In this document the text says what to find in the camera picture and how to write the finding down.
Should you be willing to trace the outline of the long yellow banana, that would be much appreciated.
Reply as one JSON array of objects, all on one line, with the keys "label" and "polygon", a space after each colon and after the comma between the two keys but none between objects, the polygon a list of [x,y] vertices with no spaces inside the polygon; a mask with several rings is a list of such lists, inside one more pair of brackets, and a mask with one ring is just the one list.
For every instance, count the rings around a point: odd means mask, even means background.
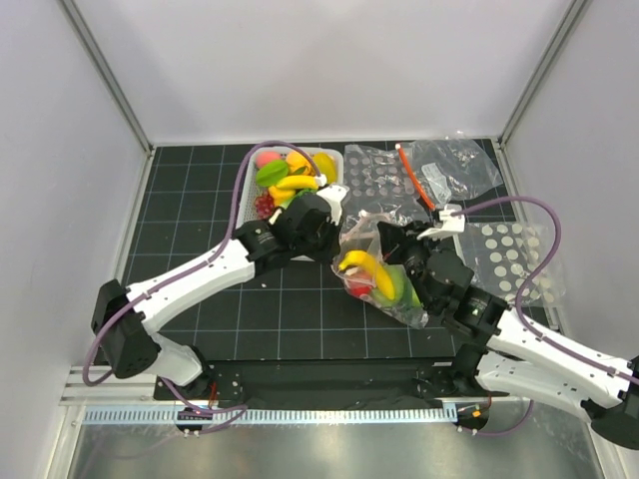
[{"label": "long yellow banana", "polygon": [[388,299],[395,299],[394,288],[384,266],[365,250],[350,250],[338,264],[339,271],[345,271],[349,267],[360,267],[372,279],[377,287]]}]

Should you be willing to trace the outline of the pink zipper clear bag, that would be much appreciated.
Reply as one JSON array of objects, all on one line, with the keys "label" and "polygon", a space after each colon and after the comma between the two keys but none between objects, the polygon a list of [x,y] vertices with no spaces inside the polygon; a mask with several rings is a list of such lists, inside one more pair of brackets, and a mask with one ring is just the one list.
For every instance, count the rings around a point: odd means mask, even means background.
[{"label": "pink zipper clear bag", "polygon": [[404,268],[383,258],[378,226],[392,222],[390,213],[365,210],[347,217],[331,270],[352,297],[403,325],[424,329],[428,316]]}]

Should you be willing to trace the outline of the red apple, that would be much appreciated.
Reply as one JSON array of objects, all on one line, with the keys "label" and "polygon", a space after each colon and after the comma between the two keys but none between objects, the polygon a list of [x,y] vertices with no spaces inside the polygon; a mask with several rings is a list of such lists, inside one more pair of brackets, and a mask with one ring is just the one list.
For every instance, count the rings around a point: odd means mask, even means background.
[{"label": "red apple", "polygon": [[354,297],[369,295],[372,290],[373,286],[371,284],[352,282],[348,285],[348,292]]}]

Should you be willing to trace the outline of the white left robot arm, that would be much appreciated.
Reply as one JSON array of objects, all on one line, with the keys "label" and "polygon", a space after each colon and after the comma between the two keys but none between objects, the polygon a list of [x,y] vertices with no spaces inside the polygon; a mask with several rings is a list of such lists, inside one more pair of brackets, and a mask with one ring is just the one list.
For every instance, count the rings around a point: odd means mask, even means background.
[{"label": "white left robot arm", "polygon": [[99,290],[92,319],[96,342],[111,375],[128,379],[150,373],[190,399],[208,394],[211,369],[195,347],[161,329],[208,297],[245,283],[293,259],[331,262],[339,252],[342,204],[348,189],[329,185],[302,194],[266,220],[246,222],[211,250],[154,278],[123,286],[116,279]]}]

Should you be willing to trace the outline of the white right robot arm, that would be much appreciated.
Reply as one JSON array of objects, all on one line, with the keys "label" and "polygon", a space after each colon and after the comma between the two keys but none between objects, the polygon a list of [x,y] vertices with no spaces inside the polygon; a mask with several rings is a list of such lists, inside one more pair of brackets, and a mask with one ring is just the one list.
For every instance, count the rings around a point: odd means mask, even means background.
[{"label": "white right robot arm", "polygon": [[435,246],[423,222],[377,226],[383,258],[403,267],[419,304],[464,344],[449,371],[452,388],[523,396],[589,423],[602,438],[638,447],[638,361],[580,344],[473,285],[474,272]]}]

